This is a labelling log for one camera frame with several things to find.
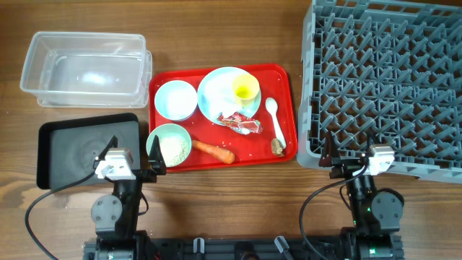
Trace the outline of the white plastic spoon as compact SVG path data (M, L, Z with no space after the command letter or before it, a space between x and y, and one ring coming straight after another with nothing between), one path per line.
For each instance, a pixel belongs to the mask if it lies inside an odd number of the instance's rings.
M282 133L281 126L279 125L279 120L276 115L278 111L278 104L275 101L275 99L273 99L272 97L268 97L265 101L265 107L268 113L271 115L271 119L274 125L275 136L277 140L279 141L279 143L281 144L282 148L285 149L287 147L287 144L286 144L284 135Z

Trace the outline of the yellow plastic cup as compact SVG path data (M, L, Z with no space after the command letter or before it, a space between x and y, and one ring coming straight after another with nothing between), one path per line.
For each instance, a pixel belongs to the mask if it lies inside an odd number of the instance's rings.
M251 74L241 74L232 81L234 100L243 107L251 105L260 92L258 80Z

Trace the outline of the brown food scrap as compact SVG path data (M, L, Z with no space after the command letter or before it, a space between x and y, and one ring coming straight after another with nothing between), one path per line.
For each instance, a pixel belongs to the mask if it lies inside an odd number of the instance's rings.
M277 138L271 140L271 151L277 157L284 156L284 148Z

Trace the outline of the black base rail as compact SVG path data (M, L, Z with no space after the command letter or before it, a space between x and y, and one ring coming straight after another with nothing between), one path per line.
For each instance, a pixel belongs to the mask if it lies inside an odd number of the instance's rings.
M390 259L404 260L403 243L399 236L390 243L358 241L354 249L339 236L310 238L313 247L327 259ZM281 252L276 241L270 239L253 240L206 240L202 249L196 249L193 241L179 239L153 239L162 260L240 260L246 253L255 254L260 259L319 259L301 239L288 239L287 252Z

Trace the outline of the red serving tray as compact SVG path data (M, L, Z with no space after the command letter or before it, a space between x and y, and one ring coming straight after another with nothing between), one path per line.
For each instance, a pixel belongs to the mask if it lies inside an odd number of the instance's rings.
M225 164L200 150L192 148L185 162L179 166L168 168L168 173L208 170L212 168L237 167L266 163L279 163L291 160L297 153L297 131L292 104L292 95L286 71L278 64L253 64L237 68L252 74L261 84L261 104L254 116L263 131L260 134L242 135L226 126L219 126L208 120L199 108L185 121L173 122L162 117L154 106L154 97L158 89L167 82L183 80L191 84L196 90L204 77L216 68L191 69L181 71L167 71L155 75L149 83L149 132L158 126L174 123L182 126L193 140L222 147L235 154L232 164ZM287 147L284 156L278 157L271 151L271 140L275 138L273 122L265 108L267 98L273 98L278 104L276 116L282 129Z

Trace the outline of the clear plastic bin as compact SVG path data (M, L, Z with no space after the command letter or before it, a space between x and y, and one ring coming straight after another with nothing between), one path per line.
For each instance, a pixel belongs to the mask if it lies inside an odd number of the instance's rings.
M20 89L43 107L143 108L153 59L140 34L37 32Z

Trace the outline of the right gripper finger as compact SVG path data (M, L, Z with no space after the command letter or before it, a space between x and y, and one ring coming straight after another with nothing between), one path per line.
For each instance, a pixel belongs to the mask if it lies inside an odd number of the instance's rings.
M320 167L333 167L340 165L340 155L331 131L324 139L324 148L318 165Z
M366 145L366 151L369 152L376 144L379 143L379 140L377 138L377 134L373 129L368 129L366 132L367 135L367 145Z

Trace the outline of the orange carrot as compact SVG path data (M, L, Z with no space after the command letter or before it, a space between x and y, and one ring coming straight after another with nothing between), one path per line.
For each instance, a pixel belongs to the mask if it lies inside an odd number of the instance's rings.
M227 149L205 144L196 140L192 141L192 146L208 155L211 155L222 163L232 164L235 161L235 155Z

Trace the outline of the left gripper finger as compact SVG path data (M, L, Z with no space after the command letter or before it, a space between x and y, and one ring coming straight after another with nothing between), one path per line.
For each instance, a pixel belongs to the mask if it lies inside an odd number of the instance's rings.
M116 136L113 136L106 147L103 149L103 151L96 157L96 161L101 161L105 158L106 154L108 151L112 148L117 148L118 147L118 138Z
M152 140L148 162L153 170L165 170L167 168L160 149L160 139L157 135L154 135L154 139Z

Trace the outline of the light blue bowl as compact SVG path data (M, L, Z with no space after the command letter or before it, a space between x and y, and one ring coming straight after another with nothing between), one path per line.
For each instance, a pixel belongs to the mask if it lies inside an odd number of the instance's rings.
M164 83L154 97L156 111L163 118L171 121L184 121L190 118L197 105L196 89L183 80Z

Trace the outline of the red snack wrapper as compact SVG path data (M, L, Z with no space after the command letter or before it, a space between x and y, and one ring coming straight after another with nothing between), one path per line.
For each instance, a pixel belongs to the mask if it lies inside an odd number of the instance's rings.
M220 114L217 120L239 134L260 134L263 131L263 127L258 120L249 118L238 112L234 112L228 117Z

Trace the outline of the green bowl with rice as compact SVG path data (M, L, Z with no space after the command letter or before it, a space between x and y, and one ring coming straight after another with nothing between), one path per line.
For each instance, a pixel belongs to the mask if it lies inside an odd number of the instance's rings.
M183 163L191 153L192 140L190 134L180 125L167 123L154 129L147 138L146 150L152 157L154 138L159 139L160 152L168 168Z

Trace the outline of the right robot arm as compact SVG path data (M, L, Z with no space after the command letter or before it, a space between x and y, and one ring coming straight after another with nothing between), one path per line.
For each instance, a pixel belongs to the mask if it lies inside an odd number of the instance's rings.
M341 158L334 136L328 131L319 166L330 168L331 179L343 179L354 225L341 229L338 259L404 258L403 243L396 233L404 213L403 196L391 188L376 188L374 177L386 172L394 151L367 134L367 151L354 158Z

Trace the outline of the light blue plate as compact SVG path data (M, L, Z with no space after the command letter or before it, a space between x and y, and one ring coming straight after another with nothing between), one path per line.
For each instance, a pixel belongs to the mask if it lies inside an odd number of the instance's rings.
M200 82L197 89L198 106L202 114L212 123L222 126L217 119L225 112L230 116L238 112L247 117L253 117L261 104L261 91L247 106L235 102L232 82L240 75L249 74L244 69L226 66L209 72Z

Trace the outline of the grey dishwasher rack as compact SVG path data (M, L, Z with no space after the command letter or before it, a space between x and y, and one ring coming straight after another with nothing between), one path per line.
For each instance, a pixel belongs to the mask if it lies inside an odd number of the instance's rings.
M391 173L461 182L459 6L316 0L301 60L301 166L317 167L327 132L358 157L373 131L395 152Z

